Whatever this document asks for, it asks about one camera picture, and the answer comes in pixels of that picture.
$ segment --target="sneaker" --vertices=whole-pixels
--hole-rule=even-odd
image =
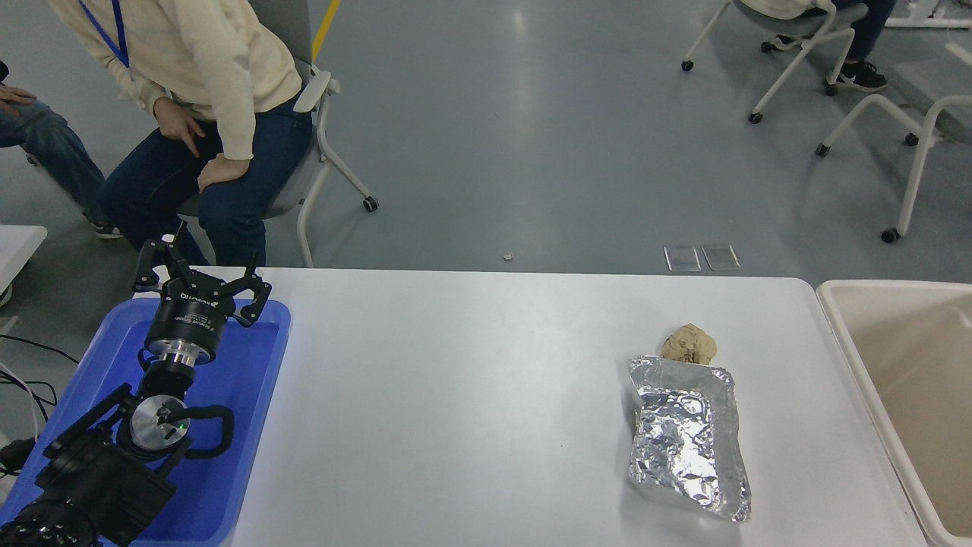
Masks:
[[[837,75],[837,85],[873,93],[887,87],[887,79],[878,74],[878,69],[867,61],[845,62]]]
[[[773,49],[778,52],[788,52],[793,48],[799,48],[804,42],[804,38],[800,36],[785,36],[783,34],[777,34],[776,38],[770,40],[770,45]]]
[[[0,308],[3,308],[10,302],[10,299],[14,298],[14,284],[11,283],[7,285],[7,288],[0,293]]]
[[[91,222],[90,225],[94,234],[101,239],[118,239],[122,236],[119,229],[110,222]]]

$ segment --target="gray office chair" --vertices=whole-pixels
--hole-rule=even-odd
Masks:
[[[378,201],[371,196],[371,191],[328,144],[327,120],[330,98],[340,93],[341,86],[329,72],[313,65],[307,25],[307,2],[305,0],[251,0],[250,4],[257,12],[260,22],[276,34],[294,56],[297,72],[304,84],[303,92],[297,98],[294,109],[297,112],[316,112],[314,118],[316,138],[312,139],[304,158],[290,180],[260,217],[268,219],[282,216],[299,206],[297,242],[300,245],[304,266],[313,268],[314,260],[307,242],[307,219],[313,210],[314,201],[324,187],[331,166],[337,167],[344,178],[362,195],[365,211],[372,212],[377,209]],[[184,202],[179,207],[179,214],[198,216],[199,199],[200,195],[196,195]]]
[[[749,20],[756,23],[757,25],[773,32],[774,34],[782,34],[784,36],[809,36],[813,35],[813,38],[804,41],[800,46],[800,53],[790,61],[786,70],[777,78],[775,83],[770,87],[766,94],[763,95],[756,106],[752,107],[749,112],[749,121],[758,124],[763,120],[762,110],[766,106],[766,103],[773,98],[783,82],[789,78],[790,74],[796,69],[797,65],[807,56],[807,54],[814,47],[819,46],[825,42],[830,42],[831,40],[844,39],[846,44],[841,50],[840,56],[837,58],[837,63],[834,65],[834,69],[827,75],[826,78],[826,88],[825,91],[828,95],[837,94],[837,76],[841,72],[841,65],[844,64],[844,59],[847,57],[848,51],[851,49],[851,40],[853,40],[853,29],[850,28],[851,23],[856,20],[863,18],[867,15],[867,7],[863,4],[858,4],[855,6],[850,6],[843,10],[837,10],[830,0],[815,0],[815,5],[825,12],[825,15],[805,17],[805,18],[793,18],[793,19],[777,19],[764,16],[763,14],[753,10],[742,0],[725,0],[719,10],[706,25],[706,28],[702,31],[702,35],[696,39],[692,47],[689,48],[688,53],[685,54],[685,59],[681,62],[681,69],[685,72],[692,70],[695,66],[695,62],[692,60],[692,56],[695,51],[705,40],[706,36],[712,31],[712,27],[715,26],[715,22],[718,21],[722,14],[729,8],[729,5],[735,5],[739,11],[746,16]],[[773,47],[769,42],[763,42],[760,46],[760,50],[763,53],[768,53],[773,50]]]
[[[934,60],[905,62],[891,66],[887,80],[911,106],[925,113],[924,118],[920,122],[915,121],[887,97],[868,95],[823,139],[816,147],[816,154],[826,156],[844,130],[872,104],[884,108],[892,118],[911,131],[905,135],[904,142],[917,148],[901,213],[897,225],[881,233],[885,243],[894,243],[908,233],[928,150],[944,139],[972,144],[972,66],[951,55]]]

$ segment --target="chair caster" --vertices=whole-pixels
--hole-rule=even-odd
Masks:
[[[899,240],[900,238],[901,238],[901,235],[898,234],[898,229],[897,228],[888,228],[887,230],[884,230],[883,232],[881,232],[881,241],[883,241],[885,243],[894,243],[895,241]]]

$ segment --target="aluminum foil bag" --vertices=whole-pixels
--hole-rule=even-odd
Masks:
[[[628,477],[677,492],[706,511],[749,518],[733,380],[724,369],[644,356],[631,361],[640,407]]]

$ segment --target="blue lanyard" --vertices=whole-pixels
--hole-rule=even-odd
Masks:
[[[78,3],[81,4],[81,9],[85,10],[87,18],[91,19],[91,23],[94,24],[95,30],[101,35],[101,39],[105,41],[108,49],[119,58],[125,68],[131,70],[131,63],[128,61],[128,44],[124,41],[124,22],[122,21],[122,6],[119,5],[119,0],[112,0],[112,8],[115,11],[115,28],[118,30],[119,35],[119,42],[117,44],[108,36],[105,29],[101,27],[101,23],[94,17],[91,10],[87,8],[84,0],[78,0]]]

